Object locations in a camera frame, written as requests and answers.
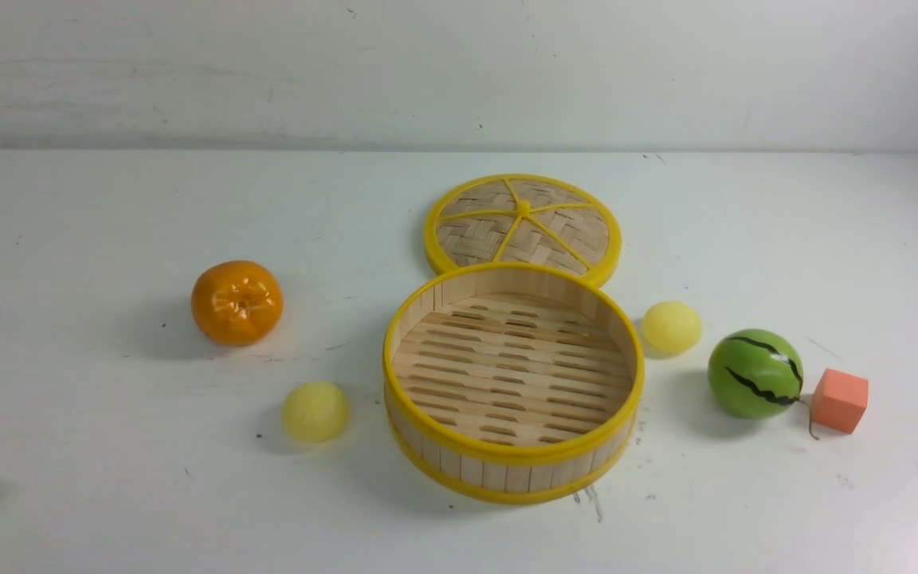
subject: yellow fruit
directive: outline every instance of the yellow fruit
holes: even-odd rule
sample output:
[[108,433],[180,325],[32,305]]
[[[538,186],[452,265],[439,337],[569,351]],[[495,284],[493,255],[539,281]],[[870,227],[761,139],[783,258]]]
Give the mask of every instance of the yellow fruit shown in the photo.
[[659,352],[679,355],[700,340],[704,327],[691,306],[679,301],[661,301],[644,315],[644,338]]
[[335,383],[313,381],[296,387],[281,406],[281,426],[300,442],[324,442],[342,434],[349,403]]

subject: white table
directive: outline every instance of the white table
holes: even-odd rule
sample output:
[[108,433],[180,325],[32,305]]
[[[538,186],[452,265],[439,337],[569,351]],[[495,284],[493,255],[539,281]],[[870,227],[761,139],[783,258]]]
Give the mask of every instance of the white table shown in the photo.
[[[608,204],[630,316],[704,319],[648,360],[596,505],[470,501],[387,431],[379,349],[430,277],[424,214],[500,171]],[[227,352],[188,297],[231,258],[288,312]],[[870,378],[856,433],[719,411],[704,366],[744,327],[794,343],[806,392]],[[304,450],[277,412],[311,379],[354,414]],[[0,573],[279,571],[918,574],[918,156],[0,151]]]

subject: woven bamboo lid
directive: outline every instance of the woven bamboo lid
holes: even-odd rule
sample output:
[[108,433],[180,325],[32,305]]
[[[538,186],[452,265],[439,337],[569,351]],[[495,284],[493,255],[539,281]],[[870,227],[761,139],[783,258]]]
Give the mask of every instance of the woven bamboo lid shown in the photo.
[[485,262],[545,265],[601,286],[615,271],[622,234],[600,201],[540,175],[502,174],[452,189],[427,215],[427,261],[445,273]]

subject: green watermelon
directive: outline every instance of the green watermelon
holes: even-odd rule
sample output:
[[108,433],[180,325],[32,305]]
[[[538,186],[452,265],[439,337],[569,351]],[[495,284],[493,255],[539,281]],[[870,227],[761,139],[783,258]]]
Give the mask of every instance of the green watermelon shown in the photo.
[[721,339],[707,362],[718,404],[744,419],[783,413],[802,392],[802,361],[770,331],[744,329]]

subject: orange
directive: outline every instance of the orange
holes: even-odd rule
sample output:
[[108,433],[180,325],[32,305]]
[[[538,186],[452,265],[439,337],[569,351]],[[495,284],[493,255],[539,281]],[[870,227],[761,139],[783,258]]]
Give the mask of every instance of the orange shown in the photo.
[[243,346],[274,329],[283,299],[268,269],[252,261],[226,261],[201,273],[190,308],[197,327],[213,341]]

